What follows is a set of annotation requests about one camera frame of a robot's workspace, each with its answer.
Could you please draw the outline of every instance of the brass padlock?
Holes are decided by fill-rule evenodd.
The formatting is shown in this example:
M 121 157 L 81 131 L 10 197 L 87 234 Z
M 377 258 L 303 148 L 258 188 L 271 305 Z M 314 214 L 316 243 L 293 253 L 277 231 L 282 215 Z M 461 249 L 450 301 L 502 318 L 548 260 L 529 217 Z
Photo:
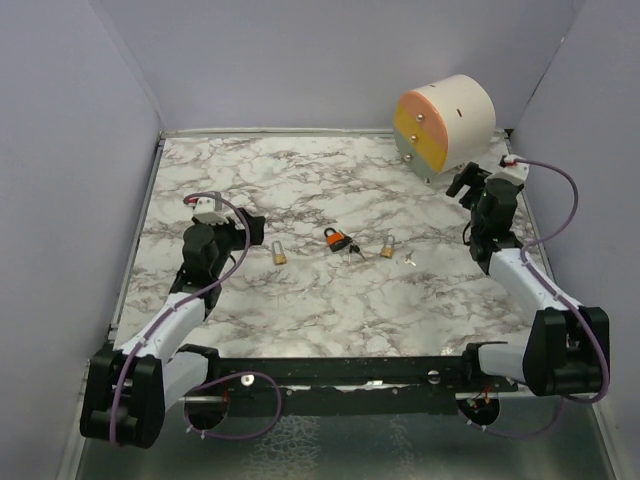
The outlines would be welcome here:
M 287 257 L 284 256 L 284 249 L 279 240 L 271 244 L 271 253 L 273 254 L 273 263 L 275 265 L 284 265 L 287 263 Z
M 382 246 L 382 250 L 380 250 L 380 256 L 384 258 L 393 257 L 393 247 L 396 245 L 396 237 L 393 235 L 387 235 L 387 238 L 384 240 L 384 245 Z

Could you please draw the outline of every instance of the key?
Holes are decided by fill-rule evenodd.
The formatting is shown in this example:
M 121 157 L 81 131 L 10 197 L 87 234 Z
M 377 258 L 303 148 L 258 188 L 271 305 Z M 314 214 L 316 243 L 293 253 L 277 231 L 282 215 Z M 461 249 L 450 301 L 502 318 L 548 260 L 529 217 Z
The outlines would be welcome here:
M 362 257 L 363 260 L 366 260 L 367 257 L 364 256 L 364 254 L 362 253 L 362 250 L 360 250 L 360 247 L 355 245 L 355 244 L 351 244 L 349 246 L 349 265 L 351 265 L 351 254 L 352 253 L 357 253 L 358 255 L 360 255 Z
M 404 263 L 406 263 L 407 265 L 413 265 L 414 267 L 417 267 L 416 262 L 414 262 L 411 259 L 412 255 L 413 255 L 413 252 L 410 252 L 410 253 L 406 254 L 405 257 L 404 257 Z

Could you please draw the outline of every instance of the yellow stripe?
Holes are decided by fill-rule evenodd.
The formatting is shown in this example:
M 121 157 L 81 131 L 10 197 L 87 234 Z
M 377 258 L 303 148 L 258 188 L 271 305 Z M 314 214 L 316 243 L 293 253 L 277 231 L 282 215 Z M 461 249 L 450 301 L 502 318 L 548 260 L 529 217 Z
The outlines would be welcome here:
M 442 170 L 442 166 L 447 159 L 447 150 L 443 149 L 433 140 L 431 135 L 422 130 L 415 119 L 401 105 L 396 107 L 393 125 L 409 143 L 411 143 L 411 135 L 418 137 L 415 143 L 411 143 L 418 155 L 434 172 Z

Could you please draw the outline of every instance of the marble surface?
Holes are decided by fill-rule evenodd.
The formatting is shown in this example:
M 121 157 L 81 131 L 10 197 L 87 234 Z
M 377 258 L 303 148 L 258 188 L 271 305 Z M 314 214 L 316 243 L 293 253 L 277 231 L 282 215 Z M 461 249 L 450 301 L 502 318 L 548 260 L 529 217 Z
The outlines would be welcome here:
M 505 153 L 496 136 L 475 161 L 492 169 Z M 166 299 L 190 225 L 182 197 L 211 190 L 266 215 L 265 244 L 252 247 L 187 343 L 236 357 L 447 355 L 468 342 L 525 343 L 533 319 L 462 244 L 469 212 L 444 193 L 452 177 L 425 185 L 391 137 L 169 139 L 116 345 Z M 367 260 L 349 265 L 346 254 L 332 254 L 323 236 L 329 226 L 354 236 Z M 533 235 L 522 199 L 514 231 Z M 379 256 L 387 233 L 397 239 L 392 259 Z M 284 266 L 273 264 L 274 240 L 284 246 Z

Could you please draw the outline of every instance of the white cylinder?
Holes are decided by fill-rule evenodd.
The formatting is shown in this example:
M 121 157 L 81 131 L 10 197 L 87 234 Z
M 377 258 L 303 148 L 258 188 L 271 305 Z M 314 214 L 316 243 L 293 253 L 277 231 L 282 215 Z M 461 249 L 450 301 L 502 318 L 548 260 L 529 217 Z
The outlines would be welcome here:
M 496 115 L 475 80 L 454 75 L 402 95 L 393 123 L 403 158 L 420 177 L 432 178 L 484 153 Z

